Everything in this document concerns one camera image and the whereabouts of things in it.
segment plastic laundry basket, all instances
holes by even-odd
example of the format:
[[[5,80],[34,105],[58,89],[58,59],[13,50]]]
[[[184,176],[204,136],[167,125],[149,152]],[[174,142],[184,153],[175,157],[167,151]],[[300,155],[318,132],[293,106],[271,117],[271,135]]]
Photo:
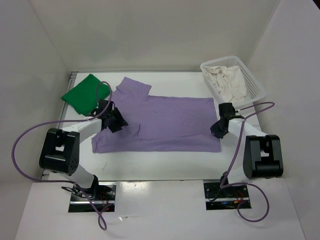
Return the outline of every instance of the plastic laundry basket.
[[[219,104],[224,103],[225,101],[222,99],[221,95],[218,93],[218,90],[211,82],[211,79],[208,77],[208,72],[205,70],[205,67],[213,67],[213,66],[225,66],[225,67],[233,67],[239,66],[241,69],[245,86],[246,86],[246,97],[243,102],[234,103],[233,106],[235,108],[240,108],[242,106],[251,104],[255,101],[258,101],[266,96],[266,91],[260,82],[253,76],[253,74],[249,71],[246,65],[238,58],[237,56],[226,56],[222,58],[218,58],[215,60],[207,61],[201,64],[200,68],[203,72],[204,81],[209,87],[210,91],[213,93],[215,99]]]

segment white towel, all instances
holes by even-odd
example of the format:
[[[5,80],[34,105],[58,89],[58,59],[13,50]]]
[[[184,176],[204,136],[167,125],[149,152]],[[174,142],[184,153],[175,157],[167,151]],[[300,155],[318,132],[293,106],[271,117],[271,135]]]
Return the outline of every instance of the white towel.
[[[207,66],[205,70],[226,103],[245,101],[247,88],[240,67]]]

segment wire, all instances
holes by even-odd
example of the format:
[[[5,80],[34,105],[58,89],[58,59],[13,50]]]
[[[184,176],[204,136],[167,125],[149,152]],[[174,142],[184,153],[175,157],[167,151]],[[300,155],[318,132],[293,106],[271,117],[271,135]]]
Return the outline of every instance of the wire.
[[[105,202],[108,205],[109,201],[108,201],[108,198],[107,198],[107,193],[105,191],[103,193],[104,193],[104,197],[105,197]]]
[[[239,202],[239,196],[237,192],[235,192],[235,197],[236,197],[236,200],[234,201],[234,203],[236,204]]]
[[[96,103],[98,104],[99,103],[99,87],[103,84],[103,83],[106,83],[106,81],[101,81],[98,83],[98,85],[96,86],[96,89],[95,89],[95,99],[96,99]]]
[[[219,189],[219,191],[218,191],[218,193],[216,194],[216,196],[214,197],[214,199],[211,199],[211,200],[210,200],[210,198],[209,198],[209,196],[208,196],[209,201],[210,201],[210,202],[213,202],[213,201],[217,200],[218,197],[219,197],[220,192],[221,192],[221,188]]]
[[[102,198],[101,193],[100,193],[100,198],[101,198],[102,207],[104,207],[104,206],[105,206],[105,202],[104,202],[104,200],[103,200],[103,198]]]
[[[238,193],[240,193],[240,195],[241,195],[241,200],[240,201],[242,201],[245,198],[245,195],[240,190],[238,190]]]
[[[232,158],[231,163],[230,163],[230,165],[229,165],[229,167],[228,167],[228,170],[226,171],[226,174],[224,175],[224,178],[223,178],[223,180],[222,180],[222,182],[221,182],[221,184],[220,184],[220,188],[221,188],[221,189],[225,189],[225,188],[228,188],[228,187],[231,187],[231,186],[252,186],[252,187],[258,189],[258,190],[262,193],[262,195],[263,195],[263,197],[264,197],[264,199],[265,199],[265,201],[266,201],[266,212],[265,212],[265,214],[264,214],[261,218],[259,218],[259,219],[257,219],[257,220],[251,220],[251,219],[248,219],[248,218],[244,217],[244,216],[240,213],[240,206],[241,206],[243,203],[247,202],[247,200],[241,201],[241,202],[238,204],[238,206],[237,206],[237,211],[238,211],[238,214],[240,215],[240,217],[243,218],[244,220],[248,221],[248,222],[251,222],[251,223],[260,222],[260,221],[262,221],[263,219],[265,219],[265,218],[267,217],[267,215],[269,214],[270,204],[269,204],[269,200],[268,200],[267,195],[264,193],[264,191],[263,191],[260,187],[258,187],[257,185],[255,185],[255,184],[253,184],[253,183],[248,183],[248,182],[235,182],[235,183],[229,183],[229,184],[226,184],[226,185],[225,185],[225,183],[226,183],[226,181],[227,181],[228,175],[229,175],[229,173],[231,172],[231,169],[232,169],[233,165],[235,164],[235,161],[236,161],[236,158],[237,158],[239,149],[240,149],[241,138],[242,138],[242,135],[243,135],[243,133],[244,133],[244,128],[245,128],[245,122],[246,122],[246,120],[247,120],[248,118],[254,116],[254,115],[257,115],[257,114],[259,114],[259,113],[262,113],[262,112],[264,112],[264,111],[272,108],[272,107],[275,105],[275,103],[272,102],[272,101],[266,101],[266,102],[261,102],[261,103],[254,104],[254,105],[247,106],[247,107],[244,107],[244,108],[240,109],[240,110],[245,110],[245,109],[253,108],[253,107],[256,107],[256,106],[259,106],[259,105],[264,105],[264,104],[271,104],[271,105],[268,106],[268,107],[266,107],[266,108],[263,108],[263,109],[261,109],[261,110],[259,110],[259,111],[256,111],[256,112],[254,112],[254,113],[246,116],[246,117],[243,119],[243,122],[242,122],[242,124],[241,124],[241,129],[240,129],[239,140],[238,140],[238,143],[237,143],[237,145],[236,145],[236,149],[235,149],[233,158]]]
[[[94,211],[98,214],[98,224],[99,224],[99,227],[102,229],[102,230],[107,230],[107,223],[104,219],[104,217],[102,216],[102,213],[104,212],[103,209],[102,211],[99,211],[95,204],[91,201],[90,197],[87,195],[87,193],[85,192],[85,190],[80,187],[76,182],[74,181],[69,181],[69,180],[42,180],[42,179],[37,179],[37,178],[34,178],[32,176],[29,176],[27,174],[25,174],[21,169],[20,167],[18,166],[17,164],[17,161],[16,161],[16,156],[15,156],[15,151],[16,151],[16,147],[17,147],[17,144],[18,142],[20,141],[20,139],[26,135],[28,132],[30,132],[31,130],[35,129],[35,128],[38,128],[38,127],[41,127],[41,126],[44,126],[44,125],[49,125],[49,124],[59,124],[59,123],[79,123],[79,122],[86,122],[86,121],[91,121],[93,119],[97,119],[99,118],[102,114],[104,114],[104,112],[108,109],[109,105],[110,105],[110,102],[111,102],[111,98],[112,98],[112,89],[111,89],[111,86],[108,82],[106,81],[102,81],[101,83],[99,83],[97,85],[97,88],[96,88],[96,93],[98,92],[99,90],[99,87],[100,85],[104,83],[106,84],[108,87],[109,87],[109,90],[110,90],[110,95],[109,95],[109,98],[108,98],[108,103],[106,104],[105,108],[103,109],[103,111],[101,113],[99,113],[97,116],[94,116],[92,118],[89,118],[89,119],[83,119],[83,120],[55,120],[55,121],[46,121],[46,122],[42,122],[42,123],[39,123],[39,124],[36,124],[30,128],[28,128],[27,130],[25,130],[23,133],[21,133],[17,138],[16,140],[14,141],[13,143],[13,146],[12,146],[12,150],[11,150],[11,158],[12,158],[12,163],[15,167],[15,169],[22,175],[24,176],[25,178],[31,180],[31,181],[34,181],[34,182],[38,182],[38,183],[68,183],[68,184],[74,184],[77,188],[80,189],[80,191],[83,193],[83,195],[85,196],[85,198],[89,201],[90,205],[92,206],[92,208],[94,209]]]

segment green cloth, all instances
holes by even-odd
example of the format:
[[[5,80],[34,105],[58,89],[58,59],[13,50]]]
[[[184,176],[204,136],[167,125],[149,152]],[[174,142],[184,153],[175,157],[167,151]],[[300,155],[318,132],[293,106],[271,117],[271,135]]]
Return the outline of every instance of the green cloth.
[[[98,105],[96,91],[99,83],[101,83],[101,81],[98,78],[89,74],[89,76],[61,98],[70,104],[78,114],[87,116]],[[101,84],[99,86],[98,99],[105,99],[109,94],[109,87]]]

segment white table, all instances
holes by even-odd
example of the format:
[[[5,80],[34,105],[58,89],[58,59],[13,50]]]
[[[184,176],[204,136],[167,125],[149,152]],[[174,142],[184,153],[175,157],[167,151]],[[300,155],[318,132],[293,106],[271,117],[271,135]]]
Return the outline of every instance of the white table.
[[[74,86],[89,73],[78,73]],[[202,72],[93,72],[99,80],[107,81],[112,90],[124,77],[152,86],[149,94],[154,96],[211,98]],[[219,119],[218,102],[215,108]],[[242,111],[244,116],[254,109]],[[83,119],[68,105],[64,119]],[[260,129],[257,116],[248,122]],[[94,154],[91,137],[80,145],[80,164],[101,181],[153,181],[153,180],[204,180],[219,179],[228,168],[238,139],[227,134],[221,140],[221,152],[116,152]],[[242,164],[243,149],[234,167]]]
[[[87,75],[79,73],[75,84]],[[202,73],[198,72],[110,72],[94,75],[108,81],[113,89],[127,76],[151,84],[151,95],[212,96],[204,84]],[[65,119],[81,118],[72,107],[67,108]],[[256,117],[249,122],[259,127]],[[203,181],[200,179],[221,176],[234,154],[236,142],[237,139],[228,134],[221,141],[222,152],[219,153],[93,154],[88,139],[81,144],[80,163],[100,180],[120,181],[115,212],[103,215],[108,230],[100,230],[95,212],[68,213],[70,193],[61,189],[61,185],[67,184],[33,183],[16,240],[303,240],[300,222],[283,178],[255,182],[270,202],[269,215],[262,222],[246,222],[236,210],[206,211]],[[50,176],[50,179],[56,178],[54,174]],[[266,203],[260,192],[250,186],[248,188],[252,209],[241,211],[247,218],[257,219],[264,214]]]

